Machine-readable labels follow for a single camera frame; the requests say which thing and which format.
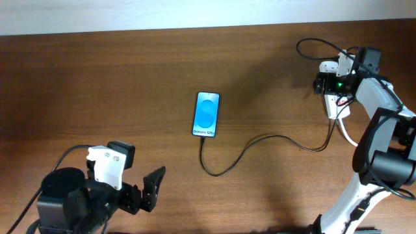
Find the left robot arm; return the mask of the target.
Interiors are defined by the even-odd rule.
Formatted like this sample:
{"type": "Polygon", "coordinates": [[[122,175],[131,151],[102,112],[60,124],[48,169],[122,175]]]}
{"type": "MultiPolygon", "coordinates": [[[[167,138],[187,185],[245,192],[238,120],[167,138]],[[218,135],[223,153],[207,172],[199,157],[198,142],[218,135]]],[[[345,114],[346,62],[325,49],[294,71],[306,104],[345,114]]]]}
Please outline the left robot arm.
{"type": "Polygon", "coordinates": [[[122,183],[121,189],[96,181],[95,171],[85,174],[78,168],[61,168],[42,181],[36,202],[39,219],[27,233],[95,233],[106,228],[112,215],[121,209],[135,215],[151,212],[156,206],[164,166],[143,178],[144,188],[122,183]]]}

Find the blue Samsung smartphone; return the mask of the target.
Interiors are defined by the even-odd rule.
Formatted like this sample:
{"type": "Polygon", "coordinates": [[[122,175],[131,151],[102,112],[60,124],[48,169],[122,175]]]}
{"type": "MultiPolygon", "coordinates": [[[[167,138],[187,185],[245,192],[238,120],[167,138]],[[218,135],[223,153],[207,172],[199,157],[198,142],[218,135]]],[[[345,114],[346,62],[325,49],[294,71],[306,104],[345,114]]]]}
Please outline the blue Samsung smartphone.
{"type": "Polygon", "coordinates": [[[214,138],[216,135],[220,94],[198,92],[192,134],[197,137],[214,138]]]}

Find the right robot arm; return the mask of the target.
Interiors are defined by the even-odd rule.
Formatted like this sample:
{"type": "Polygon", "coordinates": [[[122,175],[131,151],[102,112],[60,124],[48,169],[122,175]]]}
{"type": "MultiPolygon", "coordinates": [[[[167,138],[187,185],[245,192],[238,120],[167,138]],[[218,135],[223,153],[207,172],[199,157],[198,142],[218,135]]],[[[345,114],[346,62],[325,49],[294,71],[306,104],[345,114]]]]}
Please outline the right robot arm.
{"type": "Polygon", "coordinates": [[[334,100],[334,117],[339,118],[348,102],[356,100],[370,123],[356,146],[348,186],[332,208],[307,227],[307,233],[355,233],[388,196],[415,200],[402,189],[415,182],[415,113],[401,102],[389,80],[378,74],[381,54],[371,47],[361,47],[355,55],[342,50],[319,66],[313,88],[334,100]]]}

